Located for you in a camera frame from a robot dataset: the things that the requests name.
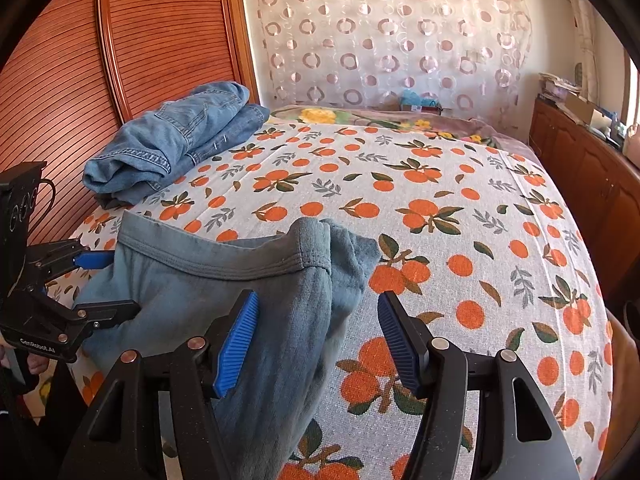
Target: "silver bolt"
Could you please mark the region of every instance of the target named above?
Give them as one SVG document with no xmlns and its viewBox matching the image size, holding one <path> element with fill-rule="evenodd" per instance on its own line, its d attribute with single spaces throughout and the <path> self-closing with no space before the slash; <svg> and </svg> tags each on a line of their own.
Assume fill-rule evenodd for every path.
<svg viewBox="0 0 640 480">
<path fill-rule="evenodd" d="M 433 346 L 437 350 L 446 350 L 447 348 L 449 348 L 449 341 L 447 341 L 443 337 L 434 337 L 431 340 L 431 346 Z"/>
<path fill-rule="evenodd" d="M 137 357 L 138 357 L 138 354 L 136 354 L 135 350 L 125 350 L 120 356 L 120 360 L 123 363 L 132 363 L 133 361 L 136 360 Z"/>
<path fill-rule="evenodd" d="M 192 337 L 187 341 L 187 346 L 191 350 L 200 350 L 206 343 L 203 337 Z"/>
<path fill-rule="evenodd" d="M 508 363 L 513 363 L 518 358 L 516 352 L 514 352 L 513 350 L 509 350 L 508 348 L 500 350 L 500 357 Z"/>
</svg>

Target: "yellow flower print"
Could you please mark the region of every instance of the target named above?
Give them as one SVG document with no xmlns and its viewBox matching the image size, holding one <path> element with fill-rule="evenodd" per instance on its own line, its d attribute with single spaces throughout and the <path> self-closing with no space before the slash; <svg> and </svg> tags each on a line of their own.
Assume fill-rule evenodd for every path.
<svg viewBox="0 0 640 480">
<path fill-rule="evenodd" d="M 323 108 L 305 108 L 299 118 L 306 124 L 335 124 L 335 113 Z"/>
</svg>

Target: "bed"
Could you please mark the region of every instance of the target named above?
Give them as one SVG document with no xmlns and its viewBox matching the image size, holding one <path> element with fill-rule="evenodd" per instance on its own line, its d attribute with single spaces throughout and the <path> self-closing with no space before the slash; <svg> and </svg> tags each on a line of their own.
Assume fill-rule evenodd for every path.
<svg viewBox="0 0 640 480">
<path fill-rule="evenodd" d="M 220 242 L 286 232 L 299 216 L 333 218 L 378 240 L 383 258 L 308 428 L 314 444 L 296 451 L 281 478 L 331 463 L 353 478 L 400 478 L 424 405 L 399 383 L 382 339 L 376 298 L 389 289 L 464 350 L 517 351 L 591 478 L 609 424 L 611 325 L 580 233 L 543 168 L 427 127 L 272 120 L 130 210 Z M 97 208 L 74 236 L 113 248 L 123 211 Z M 90 277 L 77 270 L 49 283 L 49 295 L 70 306 Z M 84 356 L 72 370 L 89 402 L 100 373 Z M 469 399 L 459 478 L 473 460 L 478 400 Z"/>
</svg>

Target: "wall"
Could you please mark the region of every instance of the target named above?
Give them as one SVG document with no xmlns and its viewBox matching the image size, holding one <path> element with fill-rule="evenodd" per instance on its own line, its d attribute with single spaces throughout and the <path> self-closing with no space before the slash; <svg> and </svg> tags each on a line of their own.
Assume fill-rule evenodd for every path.
<svg viewBox="0 0 640 480">
<path fill-rule="evenodd" d="M 596 11 L 596 63 L 600 106 L 620 117 L 625 93 L 625 51 L 613 30 Z"/>
<path fill-rule="evenodd" d="M 521 68 L 518 85 L 517 130 L 511 134 L 526 141 L 533 113 L 533 105 L 539 89 L 539 72 L 551 72 L 561 77 L 574 76 L 574 19 L 568 0 L 525 0 L 532 23 L 532 47 Z M 256 73 L 267 73 L 260 69 L 264 56 L 254 52 Z"/>
</svg>

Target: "elastic waistband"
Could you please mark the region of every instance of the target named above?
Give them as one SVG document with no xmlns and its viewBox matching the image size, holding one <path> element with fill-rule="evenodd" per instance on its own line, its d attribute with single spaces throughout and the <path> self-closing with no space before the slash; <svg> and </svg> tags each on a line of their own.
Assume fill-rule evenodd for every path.
<svg viewBox="0 0 640 480">
<path fill-rule="evenodd" d="M 215 242 L 125 211 L 118 242 L 174 269 L 216 280 L 247 281 L 297 272 L 331 271 L 330 226 L 299 218 L 286 235 Z"/>
</svg>

